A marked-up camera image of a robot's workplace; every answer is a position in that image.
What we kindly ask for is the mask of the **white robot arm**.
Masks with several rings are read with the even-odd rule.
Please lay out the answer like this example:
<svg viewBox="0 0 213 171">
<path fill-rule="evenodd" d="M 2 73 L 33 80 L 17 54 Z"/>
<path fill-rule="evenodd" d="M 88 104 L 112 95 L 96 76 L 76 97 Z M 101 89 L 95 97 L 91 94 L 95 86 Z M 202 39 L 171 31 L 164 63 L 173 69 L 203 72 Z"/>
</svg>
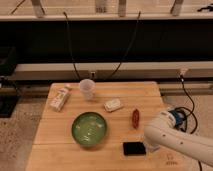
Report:
<svg viewBox="0 0 213 171">
<path fill-rule="evenodd" d="M 213 167 L 213 139 L 176 130 L 180 121 L 174 110 L 161 111 L 144 126 L 145 147 L 154 152 L 162 145 Z"/>
</svg>

